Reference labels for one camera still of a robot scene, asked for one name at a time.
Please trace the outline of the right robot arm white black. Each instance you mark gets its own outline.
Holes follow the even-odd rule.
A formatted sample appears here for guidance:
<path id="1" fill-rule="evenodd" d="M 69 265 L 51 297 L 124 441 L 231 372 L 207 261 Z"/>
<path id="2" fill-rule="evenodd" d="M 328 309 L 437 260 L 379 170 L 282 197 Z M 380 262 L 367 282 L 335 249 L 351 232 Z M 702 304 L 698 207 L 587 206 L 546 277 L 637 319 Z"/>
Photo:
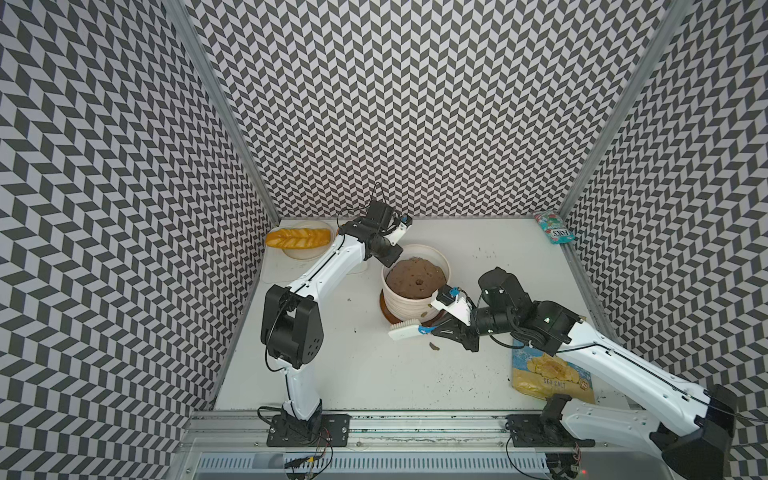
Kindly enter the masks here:
<path id="1" fill-rule="evenodd" d="M 477 352 L 483 336 L 508 333 L 524 346 L 577 365 L 637 404 L 635 411 L 590 406 L 559 397 L 554 416 L 572 437 L 607 440 L 661 459 L 685 479 L 723 479 L 735 436 L 737 395 L 704 387 L 633 354 L 578 314 L 553 301 L 530 298 L 517 277 L 501 268 L 483 274 L 482 305 L 445 285 L 431 297 L 443 312 L 435 336 Z"/>

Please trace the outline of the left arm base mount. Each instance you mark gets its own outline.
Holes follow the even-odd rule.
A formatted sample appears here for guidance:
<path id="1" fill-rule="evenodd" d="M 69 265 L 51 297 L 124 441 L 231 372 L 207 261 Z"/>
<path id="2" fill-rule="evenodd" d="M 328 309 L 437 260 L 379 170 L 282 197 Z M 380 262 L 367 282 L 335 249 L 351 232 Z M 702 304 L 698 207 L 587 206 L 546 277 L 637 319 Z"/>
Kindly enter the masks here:
<path id="1" fill-rule="evenodd" d="M 270 420 L 268 447 L 309 447 L 320 444 L 345 447 L 348 443 L 351 416 L 317 413 L 309 420 L 299 420 L 281 412 Z"/>

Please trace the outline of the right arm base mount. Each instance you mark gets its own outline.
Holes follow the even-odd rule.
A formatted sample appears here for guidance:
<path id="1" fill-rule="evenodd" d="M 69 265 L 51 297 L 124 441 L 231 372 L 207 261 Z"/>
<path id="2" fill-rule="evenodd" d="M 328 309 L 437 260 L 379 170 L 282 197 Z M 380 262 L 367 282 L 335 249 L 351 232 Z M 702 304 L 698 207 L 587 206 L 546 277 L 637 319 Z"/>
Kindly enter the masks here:
<path id="1" fill-rule="evenodd" d="M 571 435 L 562 423 L 562 412 L 572 397 L 555 394 L 538 414 L 515 413 L 506 417 L 505 428 L 515 447 L 594 447 L 593 439 Z"/>

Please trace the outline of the white ceramic pot with mud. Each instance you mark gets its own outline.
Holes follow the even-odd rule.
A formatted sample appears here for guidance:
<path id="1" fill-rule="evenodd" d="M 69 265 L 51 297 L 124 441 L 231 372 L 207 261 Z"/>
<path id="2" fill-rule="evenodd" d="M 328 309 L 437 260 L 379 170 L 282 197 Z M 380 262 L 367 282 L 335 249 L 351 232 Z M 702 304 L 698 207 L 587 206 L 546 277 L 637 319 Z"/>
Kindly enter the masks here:
<path id="1" fill-rule="evenodd" d="M 390 312 L 402 322 L 433 319 L 438 313 L 430 305 L 432 295 L 449 283 L 448 259 L 437 249 L 406 244 L 392 267 L 382 270 L 382 292 Z"/>

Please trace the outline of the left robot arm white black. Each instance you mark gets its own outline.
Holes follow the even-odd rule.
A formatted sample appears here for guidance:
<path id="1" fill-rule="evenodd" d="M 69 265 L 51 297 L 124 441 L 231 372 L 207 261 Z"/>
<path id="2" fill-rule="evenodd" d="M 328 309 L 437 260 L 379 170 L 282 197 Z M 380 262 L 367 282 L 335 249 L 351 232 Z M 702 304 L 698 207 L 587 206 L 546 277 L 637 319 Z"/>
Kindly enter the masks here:
<path id="1" fill-rule="evenodd" d="M 328 250 L 299 278 L 269 288 L 264 299 L 261 341 L 265 364 L 281 373 L 287 390 L 283 410 L 309 422 L 321 415 L 311 362 L 324 340 L 322 305 L 341 281 L 371 258 L 384 266 L 399 259 L 399 241 L 413 224 L 409 215 L 396 215 L 383 225 L 364 217 L 346 222 Z"/>

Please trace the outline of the blue white scrub brush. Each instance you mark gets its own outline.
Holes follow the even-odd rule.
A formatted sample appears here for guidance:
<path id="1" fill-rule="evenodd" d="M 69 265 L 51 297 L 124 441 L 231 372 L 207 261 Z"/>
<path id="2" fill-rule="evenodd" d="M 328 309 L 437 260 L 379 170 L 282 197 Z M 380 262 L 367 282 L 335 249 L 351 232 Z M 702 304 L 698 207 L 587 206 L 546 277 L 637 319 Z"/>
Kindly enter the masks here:
<path id="1" fill-rule="evenodd" d="M 430 335 L 433 330 L 434 327 L 424 326 L 418 320 L 408 320 L 393 324 L 388 331 L 388 335 L 391 339 L 399 341 L 420 335 Z"/>

